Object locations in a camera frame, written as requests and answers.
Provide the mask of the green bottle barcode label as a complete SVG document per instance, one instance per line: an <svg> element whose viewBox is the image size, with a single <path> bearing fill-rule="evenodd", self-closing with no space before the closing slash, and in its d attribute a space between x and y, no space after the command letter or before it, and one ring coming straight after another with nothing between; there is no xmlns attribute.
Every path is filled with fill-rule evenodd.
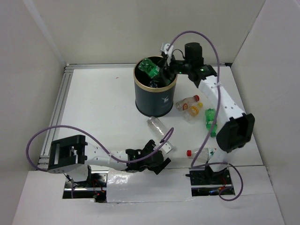
<svg viewBox="0 0 300 225"><path fill-rule="evenodd" d="M138 65L138 68L145 72L150 79L159 77L160 67L154 64L149 58L144 58Z"/></svg>

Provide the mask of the clear bottle blue label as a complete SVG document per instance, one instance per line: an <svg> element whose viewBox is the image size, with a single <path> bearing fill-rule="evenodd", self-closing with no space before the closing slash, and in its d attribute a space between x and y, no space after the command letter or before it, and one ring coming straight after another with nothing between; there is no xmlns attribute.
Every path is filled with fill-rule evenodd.
<svg viewBox="0 0 300 225"><path fill-rule="evenodd" d="M159 88L159 82L156 80L151 80L148 84L148 87L150 88Z"/></svg>

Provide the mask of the clear jar metal lid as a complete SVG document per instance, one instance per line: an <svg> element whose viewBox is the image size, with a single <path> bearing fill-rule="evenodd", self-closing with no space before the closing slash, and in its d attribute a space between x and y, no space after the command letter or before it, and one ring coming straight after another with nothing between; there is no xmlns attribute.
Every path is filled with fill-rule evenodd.
<svg viewBox="0 0 300 225"><path fill-rule="evenodd" d="M150 131L157 139L162 139L168 132L166 126L161 122L159 118L149 117L147 119L147 125Z"/></svg>

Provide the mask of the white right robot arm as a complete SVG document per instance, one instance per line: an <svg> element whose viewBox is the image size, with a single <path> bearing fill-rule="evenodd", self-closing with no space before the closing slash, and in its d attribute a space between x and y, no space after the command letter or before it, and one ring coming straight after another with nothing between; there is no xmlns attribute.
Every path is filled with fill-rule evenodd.
<svg viewBox="0 0 300 225"><path fill-rule="evenodd" d="M210 169L205 171L205 180L214 184L221 178L229 159L237 148L242 148L251 139L255 118L239 108L218 80L218 73L210 65L205 65L202 47L192 42L185 45L185 58L176 60L173 46L162 44L162 60L158 63L159 74L164 82L171 81L176 75L187 75L197 88L207 97L216 109L217 123L220 127L216 135L217 149L208 161Z"/></svg>

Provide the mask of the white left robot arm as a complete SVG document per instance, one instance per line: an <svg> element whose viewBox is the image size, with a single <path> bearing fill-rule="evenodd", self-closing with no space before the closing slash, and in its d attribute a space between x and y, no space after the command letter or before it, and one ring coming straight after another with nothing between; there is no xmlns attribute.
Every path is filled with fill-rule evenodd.
<svg viewBox="0 0 300 225"><path fill-rule="evenodd" d="M128 173L149 170L158 175L171 162L168 154L173 150L173 146L169 142L147 159L128 163L147 156L157 148L155 142L149 140L143 149L127 149L107 154L102 148L86 142L85 136L74 135L52 142L47 172L64 173L82 187L92 183L92 165Z"/></svg>

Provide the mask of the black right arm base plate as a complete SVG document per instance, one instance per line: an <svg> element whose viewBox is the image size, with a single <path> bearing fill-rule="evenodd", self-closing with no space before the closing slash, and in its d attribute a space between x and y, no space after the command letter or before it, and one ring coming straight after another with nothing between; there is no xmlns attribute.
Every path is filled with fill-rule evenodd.
<svg viewBox="0 0 300 225"><path fill-rule="evenodd" d="M192 169L185 175L191 184L192 196L235 195L230 172L213 172L210 167Z"/></svg>

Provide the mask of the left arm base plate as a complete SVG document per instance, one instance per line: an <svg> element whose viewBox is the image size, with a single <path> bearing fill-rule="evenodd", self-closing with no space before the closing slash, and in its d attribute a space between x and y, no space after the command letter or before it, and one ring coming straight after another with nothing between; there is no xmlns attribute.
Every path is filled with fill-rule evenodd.
<svg viewBox="0 0 300 225"><path fill-rule="evenodd" d="M106 203L108 171L92 171L89 181L72 183L66 176L63 199L90 199L96 203Z"/></svg>

